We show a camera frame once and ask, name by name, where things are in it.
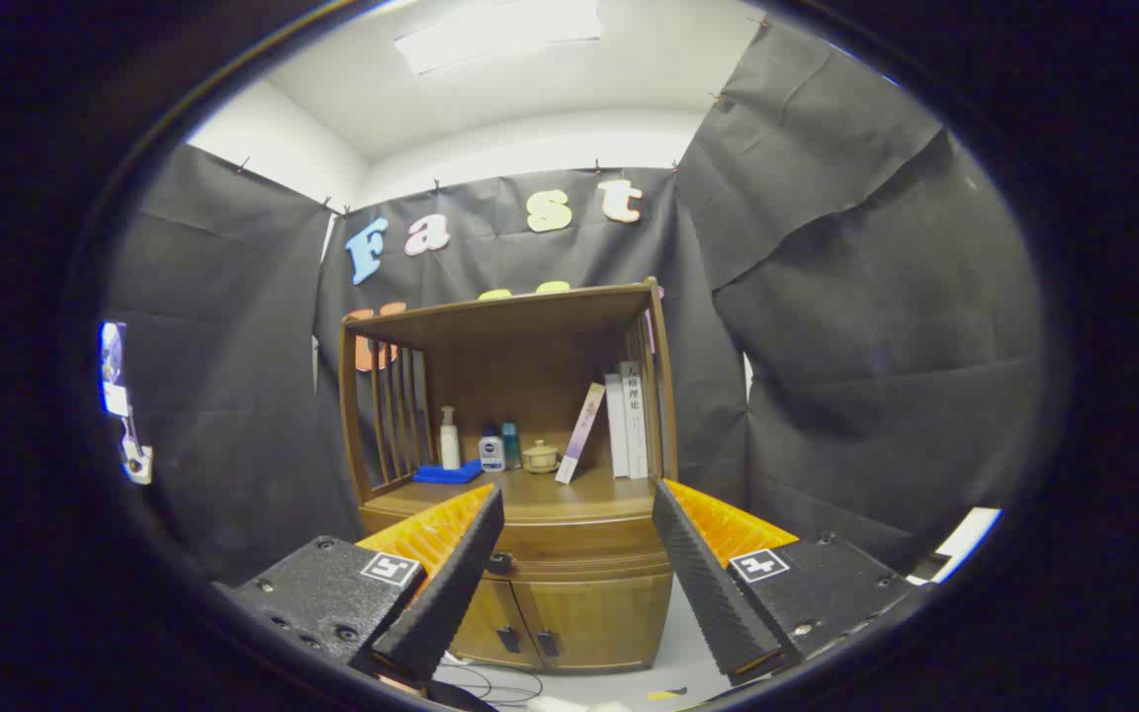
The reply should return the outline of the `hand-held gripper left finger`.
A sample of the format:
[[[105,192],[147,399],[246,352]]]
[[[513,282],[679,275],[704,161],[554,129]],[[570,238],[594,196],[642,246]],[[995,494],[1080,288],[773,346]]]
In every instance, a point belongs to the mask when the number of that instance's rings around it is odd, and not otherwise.
[[[312,538],[219,591],[314,657],[421,688],[460,630],[503,524],[502,492],[484,484],[358,542]]]

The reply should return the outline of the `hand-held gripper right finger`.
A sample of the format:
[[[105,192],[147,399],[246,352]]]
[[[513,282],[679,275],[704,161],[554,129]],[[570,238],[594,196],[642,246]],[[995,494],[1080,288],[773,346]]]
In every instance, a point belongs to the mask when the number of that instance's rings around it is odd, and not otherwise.
[[[653,523],[732,684],[802,666],[931,592],[931,581],[901,576],[837,533],[800,538],[669,478],[656,485]]]

